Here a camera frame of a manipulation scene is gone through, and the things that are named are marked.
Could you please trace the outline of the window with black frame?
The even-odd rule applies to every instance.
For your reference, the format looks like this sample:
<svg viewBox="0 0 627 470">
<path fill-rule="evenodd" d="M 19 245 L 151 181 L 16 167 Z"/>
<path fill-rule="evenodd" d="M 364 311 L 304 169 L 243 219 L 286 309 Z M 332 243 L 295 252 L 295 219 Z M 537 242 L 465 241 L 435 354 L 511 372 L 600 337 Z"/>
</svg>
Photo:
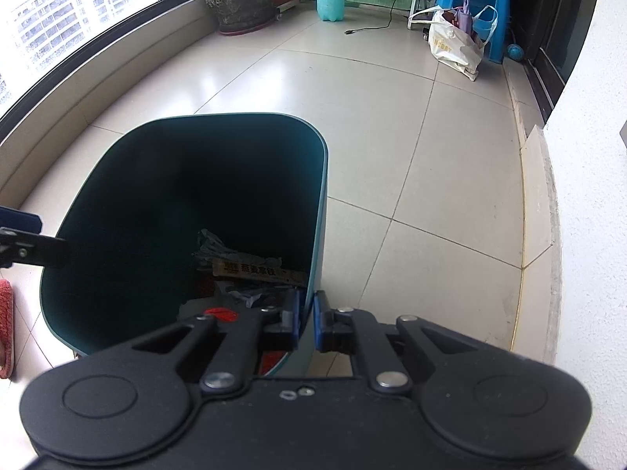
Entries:
<svg viewBox="0 0 627 470">
<path fill-rule="evenodd" d="M 1 133 L 71 70 L 188 0 L 1 0 Z"/>
</svg>

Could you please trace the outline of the red fluffy slipper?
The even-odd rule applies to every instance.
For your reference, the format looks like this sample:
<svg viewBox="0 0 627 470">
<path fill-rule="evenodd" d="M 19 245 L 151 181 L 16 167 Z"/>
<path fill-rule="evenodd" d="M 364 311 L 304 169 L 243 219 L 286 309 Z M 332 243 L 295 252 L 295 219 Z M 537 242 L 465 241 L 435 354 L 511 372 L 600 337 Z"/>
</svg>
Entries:
<svg viewBox="0 0 627 470">
<path fill-rule="evenodd" d="M 14 369 L 15 304 L 11 284 L 0 280 L 0 379 L 9 379 Z"/>
</svg>

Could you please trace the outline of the small blue ball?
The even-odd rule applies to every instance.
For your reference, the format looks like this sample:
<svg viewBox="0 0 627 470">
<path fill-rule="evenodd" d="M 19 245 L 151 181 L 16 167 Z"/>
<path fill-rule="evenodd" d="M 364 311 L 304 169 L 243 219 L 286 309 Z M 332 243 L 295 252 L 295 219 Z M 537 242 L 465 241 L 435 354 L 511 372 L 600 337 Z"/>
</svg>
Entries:
<svg viewBox="0 0 627 470">
<path fill-rule="evenodd" d="M 523 61 L 525 53 L 522 47 L 516 43 L 511 43 L 507 47 L 507 55 L 512 61 L 517 61 L 519 63 L 520 61 Z"/>
</svg>

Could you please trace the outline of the dark teal trash bin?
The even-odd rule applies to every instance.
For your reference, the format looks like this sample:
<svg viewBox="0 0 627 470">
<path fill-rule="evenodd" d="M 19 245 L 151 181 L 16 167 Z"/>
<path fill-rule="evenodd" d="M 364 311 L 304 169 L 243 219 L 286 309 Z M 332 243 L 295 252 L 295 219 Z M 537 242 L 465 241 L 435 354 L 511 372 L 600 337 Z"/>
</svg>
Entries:
<svg viewBox="0 0 627 470">
<path fill-rule="evenodd" d="M 47 268 L 40 306 L 81 355 L 171 325 L 204 297 L 194 258 L 210 237 L 320 285 L 328 148 L 308 122 L 248 112 L 142 124 L 116 141 L 58 228 L 70 259 Z"/>
</svg>

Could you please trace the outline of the gold printed wrapper in bin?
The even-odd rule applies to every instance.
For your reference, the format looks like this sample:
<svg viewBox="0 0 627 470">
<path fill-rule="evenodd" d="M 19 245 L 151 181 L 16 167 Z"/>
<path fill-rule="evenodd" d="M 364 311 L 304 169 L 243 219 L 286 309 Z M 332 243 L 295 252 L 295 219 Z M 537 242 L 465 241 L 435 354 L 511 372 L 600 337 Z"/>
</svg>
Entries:
<svg viewBox="0 0 627 470">
<path fill-rule="evenodd" d="M 286 284 L 287 286 L 307 286 L 306 273 L 272 268 L 269 265 L 256 265 L 237 261 L 212 259 L 212 275 L 220 278 L 245 279 L 267 283 Z"/>
</svg>

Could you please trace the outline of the red foil wrapper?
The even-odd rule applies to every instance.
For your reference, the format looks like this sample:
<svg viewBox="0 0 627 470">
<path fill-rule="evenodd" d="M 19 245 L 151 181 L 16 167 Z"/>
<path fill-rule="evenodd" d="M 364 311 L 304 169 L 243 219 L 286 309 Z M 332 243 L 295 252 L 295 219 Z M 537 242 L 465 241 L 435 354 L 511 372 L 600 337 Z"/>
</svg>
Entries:
<svg viewBox="0 0 627 470">
<path fill-rule="evenodd" d="M 214 316 L 216 319 L 220 320 L 220 322 L 224 323 L 234 323 L 239 317 L 236 311 L 223 307 L 206 309 L 203 314 Z"/>
</svg>

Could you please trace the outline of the cream plastic shopping bag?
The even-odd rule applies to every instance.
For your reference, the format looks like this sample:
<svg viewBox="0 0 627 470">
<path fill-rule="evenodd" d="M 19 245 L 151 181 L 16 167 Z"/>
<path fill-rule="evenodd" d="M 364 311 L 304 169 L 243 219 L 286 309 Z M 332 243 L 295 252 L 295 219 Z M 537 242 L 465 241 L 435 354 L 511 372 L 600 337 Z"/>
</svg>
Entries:
<svg viewBox="0 0 627 470">
<path fill-rule="evenodd" d="M 486 5 L 476 15 L 470 16 L 471 33 L 457 27 L 445 17 L 457 9 L 432 6 L 409 16 L 409 24 L 428 27 L 427 43 L 431 55 L 441 64 L 463 74 L 474 82 L 478 67 L 484 59 L 486 46 L 498 27 L 500 14 L 493 5 Z"/>
</svg>

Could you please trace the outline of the grey ceramic plant pot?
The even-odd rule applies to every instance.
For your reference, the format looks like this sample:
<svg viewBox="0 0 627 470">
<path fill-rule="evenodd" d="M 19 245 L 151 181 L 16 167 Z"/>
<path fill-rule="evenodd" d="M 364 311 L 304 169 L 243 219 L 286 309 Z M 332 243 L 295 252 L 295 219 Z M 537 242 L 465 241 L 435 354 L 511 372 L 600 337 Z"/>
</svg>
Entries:
<svg viewBox="0 0 627 470">
<path fill-rule="evenodd" d="M 260 30 L 276 18 L 274 0 L 204 0 L 226 36 Z"/>
</svg>

